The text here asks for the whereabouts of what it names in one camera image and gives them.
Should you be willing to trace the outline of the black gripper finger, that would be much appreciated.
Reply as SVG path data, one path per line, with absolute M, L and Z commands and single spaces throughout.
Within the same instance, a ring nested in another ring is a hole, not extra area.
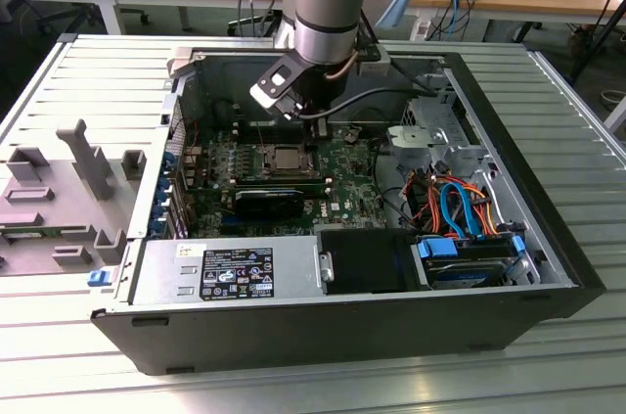
M 305 151 L 311 152 L 316 150 L 327 140 L 327 121 L 324 118 L 304 120 L 302 127 Z

